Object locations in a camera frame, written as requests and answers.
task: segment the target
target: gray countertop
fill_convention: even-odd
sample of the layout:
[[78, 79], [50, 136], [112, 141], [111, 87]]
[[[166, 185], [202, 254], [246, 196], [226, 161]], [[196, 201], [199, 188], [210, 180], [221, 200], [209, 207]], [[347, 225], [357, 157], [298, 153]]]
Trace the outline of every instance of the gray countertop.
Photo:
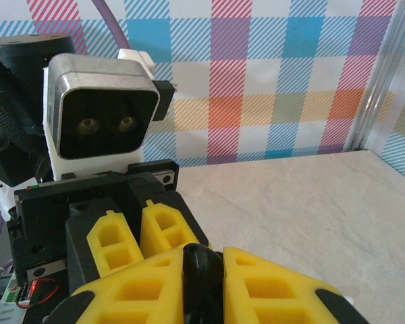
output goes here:
[[405, 177], [373, 153], [183, 168], [178, 191], [217, 250], [322, 279], [371, 323], [405, 323]]

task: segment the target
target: camera lens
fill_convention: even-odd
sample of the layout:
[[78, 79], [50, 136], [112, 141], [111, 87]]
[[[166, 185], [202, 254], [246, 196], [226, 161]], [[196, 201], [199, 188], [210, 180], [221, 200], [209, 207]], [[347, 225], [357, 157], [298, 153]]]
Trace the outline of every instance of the camera lens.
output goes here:
[[119, 131], [128, 132], [131, 130], [132, 126], [135, 124], [135, 119], [133, 117], [125, 117], [120, 121]]
[[99, 123], [94, 118], [86, 118], [78, 124], [78, 133], [81, 135], [89, 135], [95, 133], [99, 128]]

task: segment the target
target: plaid wallpaper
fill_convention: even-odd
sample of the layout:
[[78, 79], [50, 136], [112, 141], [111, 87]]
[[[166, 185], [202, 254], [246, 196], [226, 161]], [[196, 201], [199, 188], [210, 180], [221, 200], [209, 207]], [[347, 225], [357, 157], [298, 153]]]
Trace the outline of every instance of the plaid wallpaper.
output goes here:
[[[342, 152], [396, 0], [110, 0], [179, 91], [146, 160], [204, 165]], [[65, 31], [115, 57], [90, 0], [1, 0], [0, 36]]]
[[366, 147], [405, 175], [405, 52]]

